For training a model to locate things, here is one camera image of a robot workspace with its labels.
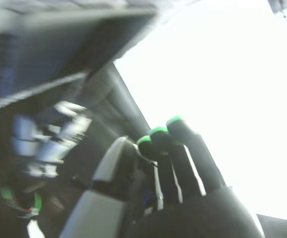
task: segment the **green ring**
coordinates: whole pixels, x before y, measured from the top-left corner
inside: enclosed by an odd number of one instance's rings
[[[180,117],[180,116],[174,116],[174,117],[172,117],[171,119],[169,119],[169,120],[167,121],[166,125],[168,126],[168,125],[170,125],[171,123],[173,123],[173,122],[175,122],[175,121],[177,121],[177,120],[183,120],[183,118]]]
[[[140,143],[146,142],[146,141],[151,142],[150,136],[145,135],[145,136],[143,136],[142,138],[140,138],[140,139],[137,141],[137,145],[139,145]]]
[[[149,131],[149,135],[151,136],[152,134],[158,132],[158,131],[164,131],[164,132],[168,132],[168,129],[164,126],[157,126],[156,128],[152,129],[151,131]]]

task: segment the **robotic hand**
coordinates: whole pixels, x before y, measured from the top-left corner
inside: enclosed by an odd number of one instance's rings
[[[32,177],[54,178],[64,156],[83,139],[91,118],[86,108],[60,101],[54,108],[69,118],[62,127],[39,124],[38,117],[16,115],[12,138],[13,149],[25,161],[24,173]]]
[[[264,238],[255,214],[236,197],[201,136],[180,117],[138,141],[157,162],[154,212],[136,221],[127,238]]]

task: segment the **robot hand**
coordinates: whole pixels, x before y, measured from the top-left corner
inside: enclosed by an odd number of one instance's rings
[[[138,149],[157,163],[157,206],[125,237],[265,237],[256,215],[226,186],[201,136],[180,117],[153,129]]]
[[[64,156],[83,139],[91,123],[86,108],[82,106],[60,101],[54,108],[69,118],[62,127],[40,125],[38,120],[29,115],[14,117],[13,150],[25,161],[23,172],[32,177],[56,177],[57,166],[63,163]]]

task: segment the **green band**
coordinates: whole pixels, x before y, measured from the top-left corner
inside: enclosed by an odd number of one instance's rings
[[[173,123],[173,122],[175,122],[175,121],[177,121],[177,120],[183,120],[183,119],[182,119],[182,117],[180,117],[180,116],[174,116],[174,117],[172,117],[171,119],[169,119],[169,120],[167,121],[166,125],[170,125],[171,123]]]
[[[150,136],[145,135],[145,136],[143,136],[142,138],[140,138],[140,139],[137,141],[137,145],[139,145],[140,143],[146,142],[146,141],[151,142]]]
[[[152,134],[155,134],[156,132],[158,131],[164,131],[164,132],[168,132],[168,129],[166,127],[163,127],[163,126],[158,126],[154,129],[152,129],[150,132],[149,132],[149,135],[152,135]]]

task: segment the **white mechanical part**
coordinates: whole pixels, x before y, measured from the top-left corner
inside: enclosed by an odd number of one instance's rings
[[[24,172],[33,177],[56,177],[57,165],[62,164],[66,154],[82,140],[92,121],[82,106],[60,101],[54,107],[61,114],[72,118],[60,130],[57,126],[49,125],[48,129],[54,136],[43,135],[30,116],[14,117],[13,148],[17,155],[28,157],[27,171]]]

